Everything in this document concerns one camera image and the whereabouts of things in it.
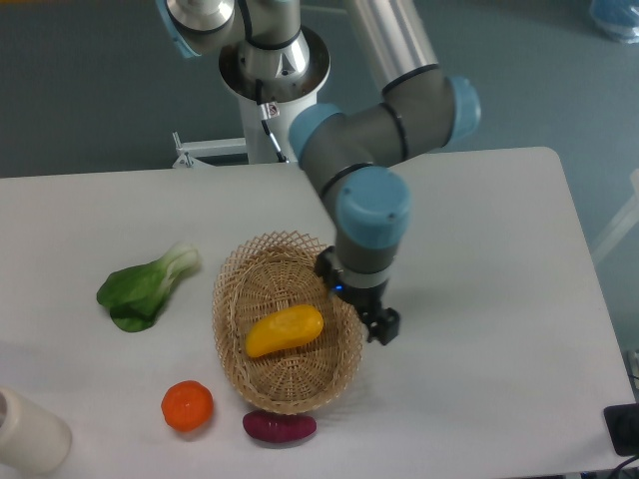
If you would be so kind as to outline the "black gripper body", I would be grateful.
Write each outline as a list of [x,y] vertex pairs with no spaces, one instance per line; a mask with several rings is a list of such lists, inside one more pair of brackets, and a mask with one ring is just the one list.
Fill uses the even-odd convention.
[[360,319],[376,319],[382,315],[382,297],[387,282],[367,288],[355,287],[343,282],[330,284],[329,293],[350,304]]

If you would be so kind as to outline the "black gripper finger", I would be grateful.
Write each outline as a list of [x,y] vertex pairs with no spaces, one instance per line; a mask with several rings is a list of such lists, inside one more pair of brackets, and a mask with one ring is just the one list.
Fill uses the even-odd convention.
[[328,246],[316,258],[314,273],[328,293],[336,293],[339,287],[337,272],[333,266],[334,246]]
[[384,308],[376,304],[361,308],[359,319],[366,327],[368,343],[377,341],[382,345],[388,345],[399,334],[400,315],[390,307]]

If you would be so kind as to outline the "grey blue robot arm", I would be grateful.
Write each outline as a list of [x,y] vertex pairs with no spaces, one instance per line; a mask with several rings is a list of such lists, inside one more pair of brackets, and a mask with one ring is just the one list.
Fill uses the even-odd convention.
[[410,1],[349,1],[346,13],[381,101],[355,115],[322,104],[330,70],[322,38],[306,27],[297,1],[160,1],[157,9],[186,58],[219,56],[236,97],[243,136],[178,143],[188,165],[245,152],[253,164],[301,168],[335,228],[315,272],[352,305],[368,337],[389,343],[399,314],[382,304],[410,216],[410,194],[392,167],[472,134],[476,90],[445,76]]

